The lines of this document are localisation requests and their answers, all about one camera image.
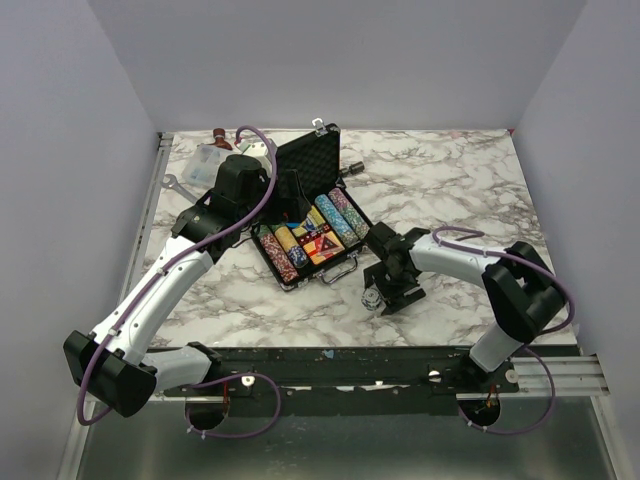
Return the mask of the red playing card deck box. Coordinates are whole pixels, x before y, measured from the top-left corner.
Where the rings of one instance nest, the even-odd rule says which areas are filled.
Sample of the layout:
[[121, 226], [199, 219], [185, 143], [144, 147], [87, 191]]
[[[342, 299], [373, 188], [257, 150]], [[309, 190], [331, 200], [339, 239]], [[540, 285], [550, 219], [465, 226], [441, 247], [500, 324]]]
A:
[[344, 246], [333, 231], [307, 235], [301, 240], [301, 246], [314, 265], [320, 265], [344, 251]]

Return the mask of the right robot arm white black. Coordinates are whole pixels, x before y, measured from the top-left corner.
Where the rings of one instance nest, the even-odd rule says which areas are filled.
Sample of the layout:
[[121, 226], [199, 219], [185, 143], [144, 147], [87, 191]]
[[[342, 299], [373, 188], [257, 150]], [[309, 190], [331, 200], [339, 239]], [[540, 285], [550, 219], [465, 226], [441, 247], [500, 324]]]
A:
[[480, 392], [496, 370], [538, 336], [562, 329], [575, 314], [574, 302], [535, 248], [522, 241], [508, 248], [471, 244], [480, 231], [442, 226], [399, 234], [383, 222], [372, 226], [364, 244], [378, 262], [364, 270], [363, 305], [383, 315], [397, 313], [426, 297], [419, 277], [435, 273], [482, 287], [495, 324], [471, 347], [460, 379]]

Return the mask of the white blue poker chip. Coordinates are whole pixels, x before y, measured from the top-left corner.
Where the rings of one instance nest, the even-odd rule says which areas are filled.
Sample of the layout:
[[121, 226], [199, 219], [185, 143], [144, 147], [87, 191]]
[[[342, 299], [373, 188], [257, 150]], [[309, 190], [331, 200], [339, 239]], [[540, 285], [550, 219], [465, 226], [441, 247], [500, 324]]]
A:
[[382, 294], [379, 292], [377, 288], [370, 287], [364, 290], [361, 303], [363, 306], [369, 311], [378, 310], [383, 304]]

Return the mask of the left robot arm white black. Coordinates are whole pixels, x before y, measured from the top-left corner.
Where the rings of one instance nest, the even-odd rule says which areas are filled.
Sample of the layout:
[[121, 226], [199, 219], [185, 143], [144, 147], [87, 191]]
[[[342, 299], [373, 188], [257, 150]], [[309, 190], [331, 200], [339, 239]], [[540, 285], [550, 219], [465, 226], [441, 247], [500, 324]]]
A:
[[214, 186], [176, 218], [164, 247], [143, 279], [90, 333], [72, 331], [63, 352], [80, 392], [79, 422], [90, 425], [84, 401], [93, 395], [124, 418], [136, 414], [158, 390], [189, 384], [201, 395], [222, 380], [215, 356], [189, 344], [162, 360], [148, 351], [159, 327], [191, 286], [258, 221], [301, 221], [309, 212], [295, 169], [266, 169], [254, 157], [232, 154], [219, 166]]

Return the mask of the triangular all-in button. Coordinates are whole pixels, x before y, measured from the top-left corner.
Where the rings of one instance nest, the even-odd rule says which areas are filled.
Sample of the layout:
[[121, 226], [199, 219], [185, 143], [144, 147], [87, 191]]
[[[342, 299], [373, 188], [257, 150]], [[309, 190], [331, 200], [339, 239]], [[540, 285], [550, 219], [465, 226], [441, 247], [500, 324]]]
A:
[[336, 243], [329, 236], [322, 235], [315, 241], [316, 253], [322, 256], [335, 255], [342, 250], [340, 243]]

